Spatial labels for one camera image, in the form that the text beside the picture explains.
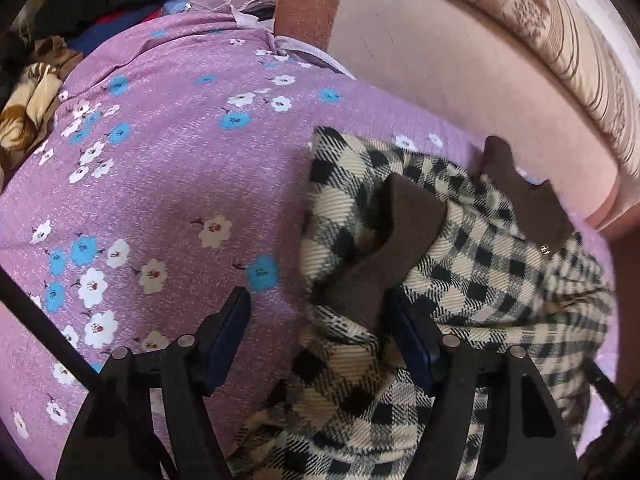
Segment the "black cream checkered jacket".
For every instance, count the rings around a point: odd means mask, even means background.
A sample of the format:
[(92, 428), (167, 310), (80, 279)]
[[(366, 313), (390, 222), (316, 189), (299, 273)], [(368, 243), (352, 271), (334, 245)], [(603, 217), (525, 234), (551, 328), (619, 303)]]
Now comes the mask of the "black cream checkered jacket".
[(300, 273), (308, 325), (290, 376), (229, 456), (235, 478), (404, 476), (433, 402), (382, 317), (390, 289), (475, 349), (523, 347), (580, 439), (582, 363), (604, 341), (615, 296), (552, 186), (523, 179), (506, 141), (486, 140), (474, 174), (316, 129)]

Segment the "purple floral bed sheet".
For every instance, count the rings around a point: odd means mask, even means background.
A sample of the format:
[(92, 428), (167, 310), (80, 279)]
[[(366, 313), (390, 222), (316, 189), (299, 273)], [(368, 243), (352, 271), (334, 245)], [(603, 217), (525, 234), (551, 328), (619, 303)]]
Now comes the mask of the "purple floral bed sheet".
[[(2, 194), (1, 269), (98, 376), (114, 350), (166, 348), (246, 288), (250, 320), (204, 401), (228, 467), (308, 325), (300, 241), (316, 129), (474, 174), (490, 138), (473, 144), (425, 110), (280, 53), (228, 13), (134, 26), (86, 58), (61, 96), (46, 150)], [(523, 179), (550, 184), (529, 180), (499, 139)], [(1, 421), (41, 477), (59, 479), (89, 394), (2, 313)]]

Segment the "brown cream patterned cloth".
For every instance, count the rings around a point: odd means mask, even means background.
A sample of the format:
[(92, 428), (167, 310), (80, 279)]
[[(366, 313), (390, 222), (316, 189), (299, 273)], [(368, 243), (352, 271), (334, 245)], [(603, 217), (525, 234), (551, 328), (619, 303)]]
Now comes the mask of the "brown cream patterned cloth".
[(31, 47), (9, 32), (1, 40), (1, 186), (29, 156), (46, 150), (63, 82), (84, 55), (60, 36)]

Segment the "striped beige bolster pillow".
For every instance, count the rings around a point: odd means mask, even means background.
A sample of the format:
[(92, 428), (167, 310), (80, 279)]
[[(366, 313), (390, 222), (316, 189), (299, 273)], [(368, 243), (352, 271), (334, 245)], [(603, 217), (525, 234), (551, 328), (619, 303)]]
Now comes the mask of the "striped beige bolster pillow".
[(610, 43), (575, 0), (465, 0), (524, 41), (639, 177), (639, 98)]

